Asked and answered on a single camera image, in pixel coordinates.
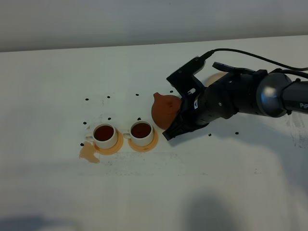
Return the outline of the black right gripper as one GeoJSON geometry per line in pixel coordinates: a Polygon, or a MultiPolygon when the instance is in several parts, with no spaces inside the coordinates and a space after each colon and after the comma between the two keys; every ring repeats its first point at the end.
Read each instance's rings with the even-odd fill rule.
{"type": "Polygon", "coordinates": [[[167,77],[167,81],[181,96],[180,110],[170,127],[163,132],[167,140],[237,113],[222,85],[205,87],[194,75],[180,74],[177,70],[167,77]]]}

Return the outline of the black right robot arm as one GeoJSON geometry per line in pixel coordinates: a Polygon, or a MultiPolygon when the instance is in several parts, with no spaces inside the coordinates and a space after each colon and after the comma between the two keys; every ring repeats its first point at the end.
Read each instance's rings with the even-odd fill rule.
{"type": "Polygon", "coordinates": [[[167,140],[237,113],[281,117],[308,112],[308,82],[302,80],[307,73],[280,68],[253,71],[215,62],[213,67],[225,75],[206,87],[194,76],[204,65],[195,57],[167,78],[181,96],[180,110],[163,132],[167,140]]]}

